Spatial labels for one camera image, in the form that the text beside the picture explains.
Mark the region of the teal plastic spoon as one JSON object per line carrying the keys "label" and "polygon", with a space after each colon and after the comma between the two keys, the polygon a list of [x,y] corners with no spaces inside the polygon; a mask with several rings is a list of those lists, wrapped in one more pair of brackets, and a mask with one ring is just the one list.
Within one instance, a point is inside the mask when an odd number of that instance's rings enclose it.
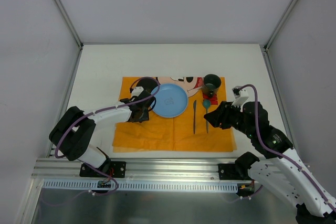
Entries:
{"label": "teal plastic spoon", "polygon": [[[208,109],[211,106],[211,101],[208,100],[208,99],[205,99],[205,100],[203,100],[202,105],[205,108],[205,113],[207,114],[208,113]],[[206,121],[206,133],[208,133],[208,130],[209,130],[208,121]]]}

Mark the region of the blue plastic knife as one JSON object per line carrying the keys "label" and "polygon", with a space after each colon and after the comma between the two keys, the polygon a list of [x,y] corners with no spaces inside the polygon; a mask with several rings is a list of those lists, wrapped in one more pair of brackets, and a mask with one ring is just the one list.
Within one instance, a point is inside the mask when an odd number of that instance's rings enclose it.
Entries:
{"label": "blue plastic knife", "polygon": [[197,107],[197,100],[193,102],[193,134],[196,133],[196,107]]}

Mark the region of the orange cartoon cloth placemat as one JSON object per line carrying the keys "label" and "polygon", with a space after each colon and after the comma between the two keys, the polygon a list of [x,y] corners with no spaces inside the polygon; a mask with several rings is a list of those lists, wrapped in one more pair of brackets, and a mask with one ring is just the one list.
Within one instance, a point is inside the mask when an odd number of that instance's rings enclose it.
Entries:
{"label": "orange cartoon cloth placemat", "polygon": [[[221,101],[226,100],[225,78],[213,98],[210,99],[209,112],[214,111]],[[202,77],[157,77],[156,80],[143,79],[138,86],[172,83],[184,89],[188,96],[186,110],[175,118],[163,118],[153,111],[150,119],[142,123],[118,123],[113,140],[115,153],[144,151],[178,152],[233,152],[237,149],[233,130],[220,130],[209,126],[206,133],[206,121],[203,118],[207,99],[201,91]],[[196,107],[196,133],[193,134],[193,102]]]}

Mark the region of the light blue plate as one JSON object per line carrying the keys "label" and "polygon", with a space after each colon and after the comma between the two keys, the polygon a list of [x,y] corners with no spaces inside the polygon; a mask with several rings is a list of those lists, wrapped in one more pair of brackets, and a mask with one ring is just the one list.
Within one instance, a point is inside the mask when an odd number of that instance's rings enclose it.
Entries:
{"label": "light blue plate", "polygon": [[152,103],[153,112],[163,118],[174,118],[181,115],[188,106],[188,96],[183,88],[176,84],[166,83],[155,87],[151,94],[156,103]]}

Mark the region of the dark green mug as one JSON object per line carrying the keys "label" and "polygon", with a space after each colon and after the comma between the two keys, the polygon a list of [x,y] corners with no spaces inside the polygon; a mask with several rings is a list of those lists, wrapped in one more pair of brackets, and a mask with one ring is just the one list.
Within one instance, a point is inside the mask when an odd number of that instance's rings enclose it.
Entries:
{"label": "dark green mug", "polygon": [[203,78],[202,93],[209,98],[212,98],[218,91],[222,84],[219,76],[215,74],[207,74]]}

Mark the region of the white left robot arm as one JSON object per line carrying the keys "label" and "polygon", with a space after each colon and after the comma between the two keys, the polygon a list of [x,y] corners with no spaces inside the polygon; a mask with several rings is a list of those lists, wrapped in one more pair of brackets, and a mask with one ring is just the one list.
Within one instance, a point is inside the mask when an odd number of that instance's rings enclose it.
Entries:
{"label": "white left robot arm", "polygon": [[117,123],[148,121],[153,105],[156,105],[154,95],[140,87],[132,91],[131,98],[121,99],[110,107],[85,112],[72,106],[49,134],[57,149],[55,156],[86,163],[99,177],[107,175],[109,157],[91,143],[92,136],[99,129]]}

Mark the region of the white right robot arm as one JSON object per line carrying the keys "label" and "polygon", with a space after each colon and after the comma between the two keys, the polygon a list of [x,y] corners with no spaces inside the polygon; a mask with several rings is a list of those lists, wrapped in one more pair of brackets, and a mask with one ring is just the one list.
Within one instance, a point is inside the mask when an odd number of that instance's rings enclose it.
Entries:
{"label": "white right robot arm", "polygon": [[220,179],[236,177],[255,180],[282,201],[296,209],[297,223],[335,223],[335,197],[313,177],[292,143],[279,129],[270,125],[268,112],[260,103],[247,102],[242,107],[223,101],[204,119],[222,130],[234,128],[245,134],[252,146],[273,164],[278,173],[256,155],[246,152],[230,169],[218,166]]}

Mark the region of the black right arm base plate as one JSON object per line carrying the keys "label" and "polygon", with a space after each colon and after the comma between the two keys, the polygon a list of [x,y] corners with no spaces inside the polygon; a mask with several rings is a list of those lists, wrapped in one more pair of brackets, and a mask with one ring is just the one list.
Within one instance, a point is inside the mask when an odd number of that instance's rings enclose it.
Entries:
{"label": "black right arm base plate", "polygon": [[251,180],[247,169],[237,164],[218,164],[220,180]]}

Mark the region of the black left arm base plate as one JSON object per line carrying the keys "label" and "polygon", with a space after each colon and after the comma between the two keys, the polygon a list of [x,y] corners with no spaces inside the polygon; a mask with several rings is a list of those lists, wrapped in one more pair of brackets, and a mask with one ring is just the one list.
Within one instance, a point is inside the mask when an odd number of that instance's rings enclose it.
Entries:
{"label": "black left arm base plate", "polygon": [[[126,166],[127,166],[126,162],[114,161],[114,160],[108,159],[100,167],[98,167],[97,170],[113,178],[125,178]],[[80,177],[105,177],[105,175],[99,172],[96,172],[94,169],[92,169],[85,163],[81,165],[79,176]]]}

